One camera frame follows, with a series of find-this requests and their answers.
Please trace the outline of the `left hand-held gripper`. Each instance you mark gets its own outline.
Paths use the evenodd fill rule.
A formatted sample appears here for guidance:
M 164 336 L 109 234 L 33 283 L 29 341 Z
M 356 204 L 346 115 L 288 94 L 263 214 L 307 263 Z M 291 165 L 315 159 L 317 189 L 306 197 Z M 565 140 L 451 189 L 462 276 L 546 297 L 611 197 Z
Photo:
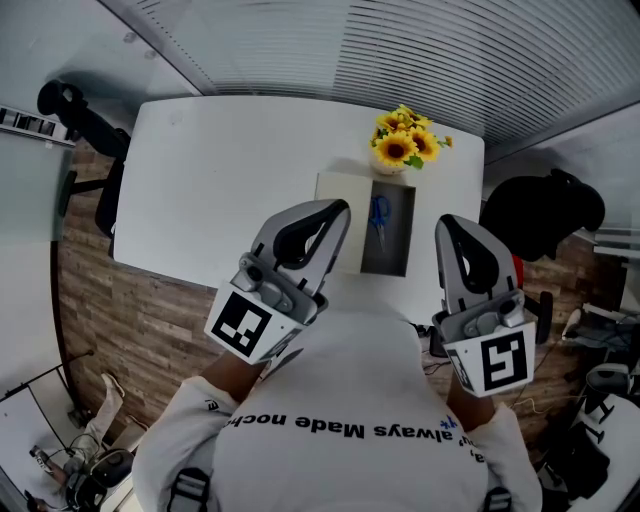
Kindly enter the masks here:
M 204 333 L 248 364 L 281 354 L 327 309 L 328 300 L 317 292 L 350 221 L 343 199 L 303 202 L 268 218 L 251 250 L 273 270 L 253 254 L 243 254 L 238 272 L 217 290 Z M 300 270 L 301 290 L 274 271 L 279 267 Z

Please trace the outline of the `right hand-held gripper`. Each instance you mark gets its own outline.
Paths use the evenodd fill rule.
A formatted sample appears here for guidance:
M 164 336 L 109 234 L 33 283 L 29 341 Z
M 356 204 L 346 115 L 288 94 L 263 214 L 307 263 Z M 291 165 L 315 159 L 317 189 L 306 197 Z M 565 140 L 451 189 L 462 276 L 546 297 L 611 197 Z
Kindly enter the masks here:
M 476 222 L 451 214 L 438 220 L 435 244 L 448 313 L 433 323 L 463 389 L 482 398 L 531 382 L 536 324 L 525 320 L 509 249 Z M 465 301 L 488 302 L 465 310 Z

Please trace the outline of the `blue scissors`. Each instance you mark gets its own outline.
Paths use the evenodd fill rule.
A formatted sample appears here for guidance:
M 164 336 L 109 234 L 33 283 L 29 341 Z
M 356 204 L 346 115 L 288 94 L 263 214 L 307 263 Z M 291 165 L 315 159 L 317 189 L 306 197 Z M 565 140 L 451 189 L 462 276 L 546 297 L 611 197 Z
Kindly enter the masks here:
M 391 206 L 385 196 L 371 198 L 368 221 L 373 225 L 378 236 L 382 252 L 386 251 L 385 226 L 391 217 Z

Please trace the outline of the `grey tray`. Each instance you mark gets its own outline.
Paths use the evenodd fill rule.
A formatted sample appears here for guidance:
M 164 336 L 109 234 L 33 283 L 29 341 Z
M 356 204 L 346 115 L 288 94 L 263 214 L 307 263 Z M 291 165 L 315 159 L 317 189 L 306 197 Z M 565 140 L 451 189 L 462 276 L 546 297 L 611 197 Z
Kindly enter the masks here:
M 369 222 L 361 272 L 405 277 L 411 245 L 415 205 L 415 189 L 402 184 L 374 181 L 371 198 L 385 196 L 391 206 L 391 217 L 385 226 L 386 251 L 382 252 L 377 233 Z

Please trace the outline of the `person's left forearm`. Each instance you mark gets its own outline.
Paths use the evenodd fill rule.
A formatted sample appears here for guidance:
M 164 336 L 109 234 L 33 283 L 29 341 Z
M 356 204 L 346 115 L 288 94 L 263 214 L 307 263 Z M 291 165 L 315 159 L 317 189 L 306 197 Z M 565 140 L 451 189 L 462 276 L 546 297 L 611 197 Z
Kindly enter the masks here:
M 211 385 L 225 391 L 237 403 L 243 402 L 268 362 L 251 365 L 231 352 L 224 352 L 211 365 L 206 367 L 201 376 Z

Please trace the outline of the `person's right forearm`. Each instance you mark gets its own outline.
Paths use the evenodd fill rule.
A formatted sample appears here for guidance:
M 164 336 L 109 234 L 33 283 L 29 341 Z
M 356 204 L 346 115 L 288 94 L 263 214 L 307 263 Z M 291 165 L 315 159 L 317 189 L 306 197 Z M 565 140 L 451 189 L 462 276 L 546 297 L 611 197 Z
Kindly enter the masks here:
M 468 393 L 457 376 L 451 379 L 446 405 L 459 420 L 465 432 L 471 432 L 489 423 L 496 410 L 491 397 L 478 398 Z

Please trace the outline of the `beige tray lid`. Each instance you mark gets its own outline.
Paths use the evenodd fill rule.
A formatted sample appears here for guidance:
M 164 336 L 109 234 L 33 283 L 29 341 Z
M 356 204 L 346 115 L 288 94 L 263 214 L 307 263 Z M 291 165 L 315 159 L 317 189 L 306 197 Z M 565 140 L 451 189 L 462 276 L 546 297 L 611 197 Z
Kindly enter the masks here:
M 315 198 L 342 199 L 349 205 L 350 225 L 335 268 L 343 273 L 359 274 L 365 248 L 373 179 L 338 172 L 319 173 Z

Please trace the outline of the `black office chair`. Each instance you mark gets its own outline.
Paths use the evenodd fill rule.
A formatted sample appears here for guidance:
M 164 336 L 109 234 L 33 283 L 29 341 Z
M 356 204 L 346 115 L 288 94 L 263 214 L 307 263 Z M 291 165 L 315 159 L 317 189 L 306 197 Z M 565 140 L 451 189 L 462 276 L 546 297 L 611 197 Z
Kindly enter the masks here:
M 37 107 L 41 114 L 55 114 L 64 127 L 84 138 L 97 153 L 113 159 L 104 179 L 77 182 L 78 173 L 69 171 L 57 205 L 58 214 L 64 217 L 72 195 L 101 189 L 94 221 L 98 229 L 110 239 L 109 255 L 112 256 L 124 164 L 131 137 L 123 129 L 114 128 L 92 111 L 82 91 L 69 83 L 59 80 L 47 82 L 39 91 Z
M 544 177 L 518 176 L 498 185 L 477 224 L 524 263 L 544 256 L 555 258 L 561 241 L 580 229 L 596 231 L 604 217 L 604 201 L 593 187 L 570 173 L 553 169 Z M 488 301 L 465 301 L 465 310 L 484 302 Z M 442 338 L 434 323 L 427 335 L 429 353 L 445 358 Z

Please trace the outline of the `potted yellow sunflowers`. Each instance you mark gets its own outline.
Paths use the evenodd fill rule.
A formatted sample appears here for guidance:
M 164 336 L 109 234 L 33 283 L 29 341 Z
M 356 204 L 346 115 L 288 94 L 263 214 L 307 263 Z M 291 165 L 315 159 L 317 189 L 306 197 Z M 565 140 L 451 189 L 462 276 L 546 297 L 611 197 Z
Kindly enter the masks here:
M 369 139 L 372 165 L 381 175 L 394 176 L 408 169 L 421 170 L 435 163 L 443 148 L 452 149 L 452 136 L 437 136 L 427 116 L 400 104 L 376 118 Z

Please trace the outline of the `white side table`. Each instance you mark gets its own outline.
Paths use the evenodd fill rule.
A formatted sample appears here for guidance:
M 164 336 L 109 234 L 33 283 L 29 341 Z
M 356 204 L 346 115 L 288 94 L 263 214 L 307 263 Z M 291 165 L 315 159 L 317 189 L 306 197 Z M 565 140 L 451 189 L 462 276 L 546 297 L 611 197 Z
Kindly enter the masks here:
M 603 227 L 594 235 L 593 252 L 615 260 L 625 271 L 619 309 L 640 313 L 640 227 Z

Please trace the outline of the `person's white printed shirt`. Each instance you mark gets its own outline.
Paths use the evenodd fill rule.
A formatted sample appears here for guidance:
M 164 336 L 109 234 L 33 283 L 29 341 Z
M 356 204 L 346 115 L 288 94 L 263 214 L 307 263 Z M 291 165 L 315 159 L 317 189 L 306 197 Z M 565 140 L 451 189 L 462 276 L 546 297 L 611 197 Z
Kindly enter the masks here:
M 512 409 L 465 432 L 408 323 L 327 312 L 235 402 L 186 379 L 133 465 L 143 512 L 542 512 Z

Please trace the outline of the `white window blinds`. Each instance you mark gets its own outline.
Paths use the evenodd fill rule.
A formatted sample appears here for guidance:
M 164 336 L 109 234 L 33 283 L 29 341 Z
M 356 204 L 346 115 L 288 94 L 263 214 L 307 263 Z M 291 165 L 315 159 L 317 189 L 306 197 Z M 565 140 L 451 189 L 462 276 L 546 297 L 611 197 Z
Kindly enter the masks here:
M 516 144 L 640 100 L 640 0 L 100 0 L 200 92 L 380 109 Z

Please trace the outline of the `black bag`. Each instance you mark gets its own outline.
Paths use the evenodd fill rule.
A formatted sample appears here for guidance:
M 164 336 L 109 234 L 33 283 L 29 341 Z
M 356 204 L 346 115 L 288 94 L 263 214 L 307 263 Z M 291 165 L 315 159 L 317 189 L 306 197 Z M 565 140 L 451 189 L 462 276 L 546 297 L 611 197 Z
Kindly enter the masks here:
M 576 423 L 546 458 L 555 485 L 566 487 L 568 499 L 591 498 L 607 481 L 610 458 L 599 448 L 604 432 Z

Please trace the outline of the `black metal stand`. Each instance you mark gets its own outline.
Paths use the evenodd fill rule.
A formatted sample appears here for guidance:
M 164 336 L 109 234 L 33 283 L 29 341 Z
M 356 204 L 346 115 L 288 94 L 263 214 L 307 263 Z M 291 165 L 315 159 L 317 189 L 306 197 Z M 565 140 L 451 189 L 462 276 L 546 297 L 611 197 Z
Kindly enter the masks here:
M 88 410 L 84 408 L 79 401 L 76 386 L 73 382 L 73 379 L 70 377 L 71 375 L 70 365 L 76 360 L 86 358 L 86 357 L 93 357 L 94 354 L 95 352 L 93 350 L 87 350 L 84 353 L 71 356 L 67 360 L 62 360 L 60 364 L 54 367 L 51 367 L 50 369 L 47 369 L 46 371 L 34 376 L 33 378 L 27 380 L 26 382 L 22 382 L 18 386 L 6 391 L 4 396 L 0 398 L 0 402 L 3 402 L 9 399 L 10 397 L 17 395 L 19 392 L 23 390 L 31 391 L 31 385 L 33 383 L 44 378 L 45 376 L 48 376 L 51 373 L 55 373 L 58 376 L 63 388 L 65 389 L 73 405 L 73 408 L 67 412 L 67 416 L 69 420 L 76 428 L 84 427 L 89 418 Z

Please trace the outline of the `white wall shelf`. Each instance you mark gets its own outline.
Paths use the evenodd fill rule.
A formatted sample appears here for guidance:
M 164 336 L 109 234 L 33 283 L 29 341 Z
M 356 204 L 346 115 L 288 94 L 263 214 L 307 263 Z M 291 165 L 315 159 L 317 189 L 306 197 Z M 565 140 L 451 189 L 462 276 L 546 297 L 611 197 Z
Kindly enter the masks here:
M 41 115 L 0 104 L 0 132 L 43 140 L 52 144 L 74 147 L 69 130 L 60 122 Z

